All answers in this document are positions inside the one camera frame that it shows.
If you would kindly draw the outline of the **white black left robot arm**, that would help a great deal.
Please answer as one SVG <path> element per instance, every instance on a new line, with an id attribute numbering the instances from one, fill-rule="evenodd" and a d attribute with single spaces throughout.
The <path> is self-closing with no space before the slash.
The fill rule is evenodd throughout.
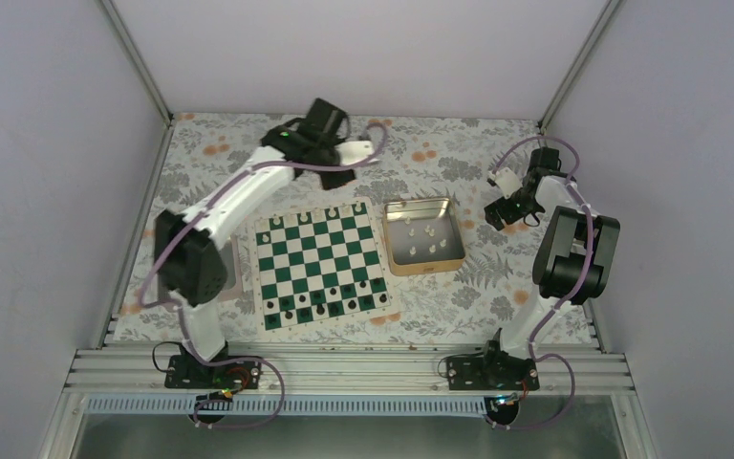
<path id="1" fill-rule="evenodd" d="M 214 304 L 228 276 L 222 248 L 254 210 L 303 172 L 317 173 L 329 190 L 375 162 L 384 144 L 374 143 L 367 130 L 352 139 L 350 128 L 342 109 L 318 98 L 305 116 L 272 127 L 240 168 L 203 199 L 157 216 L 154 262 L 140 293 L 158 283 L 158 304 L 174 306 L 183 346 L 193 357 L 189 373 L 202 386 L 216 386 L 227 376 L 227 360 L 219 355 L 227 342 Z"/>

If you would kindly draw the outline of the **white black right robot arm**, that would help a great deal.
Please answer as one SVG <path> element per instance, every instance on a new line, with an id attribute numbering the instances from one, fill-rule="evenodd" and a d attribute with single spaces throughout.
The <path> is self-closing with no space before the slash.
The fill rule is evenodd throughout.
<path id="1" fill-rule="evenodd" d="M 599 297 L 612 270 L 620 224 L 594 210 L 561 165 L 558 150 L 539 147 L 530 154 L 525 176 L 501 164 L 488 174 L 502 193 L 485 208 L 492 227 L 502 230 L 529 217 L 548 220 L 533 259 L 529 298 L 499 338 L 501 349 L 517 358 L 533 358 L 561 318 Z"/>

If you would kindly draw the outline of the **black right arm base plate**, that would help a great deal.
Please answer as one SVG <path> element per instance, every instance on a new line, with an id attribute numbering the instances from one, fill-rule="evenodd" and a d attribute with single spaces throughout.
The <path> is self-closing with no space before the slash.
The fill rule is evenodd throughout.
<path id="1" fill-rule="evenodd" d="M 479 355 L 455 355 L 445 359 L 445 378 L 453 391 L 535 391 L 538 371 L 531 359 L 501 357 L 496 361 Z"/>

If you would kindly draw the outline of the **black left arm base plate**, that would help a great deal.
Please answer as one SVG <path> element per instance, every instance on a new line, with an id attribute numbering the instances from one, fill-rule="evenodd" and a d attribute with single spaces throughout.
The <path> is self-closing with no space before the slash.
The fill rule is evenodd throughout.
<path id="1" fill-rule="evenodd" d="M 206 366 L 190 355 L 177 355 L 170 358 L 163 384 L 170 389 L 257 389 L 261 372 L 262 364 L 255 361 Z"/>

